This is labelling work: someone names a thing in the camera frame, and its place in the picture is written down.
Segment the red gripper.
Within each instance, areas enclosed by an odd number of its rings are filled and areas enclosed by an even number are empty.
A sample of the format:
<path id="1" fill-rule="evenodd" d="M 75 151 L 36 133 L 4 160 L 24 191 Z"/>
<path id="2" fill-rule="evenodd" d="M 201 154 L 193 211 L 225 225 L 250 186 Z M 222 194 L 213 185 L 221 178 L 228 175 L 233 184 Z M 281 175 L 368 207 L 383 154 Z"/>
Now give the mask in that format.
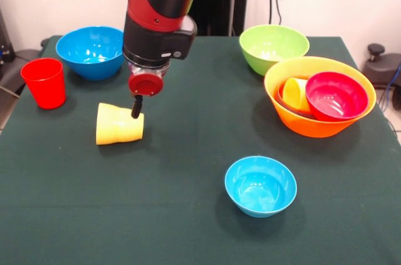
<path id="1" fill-rule="evenodd" d="M 164 86 L 163 76 L 156 72 L 143 71 L 132 73 L 128 79 L 128 88 L 134 95 L 131 116 L 137 119 L 142 111 L 143 96 L 154 96 L 161 92 Z"/>

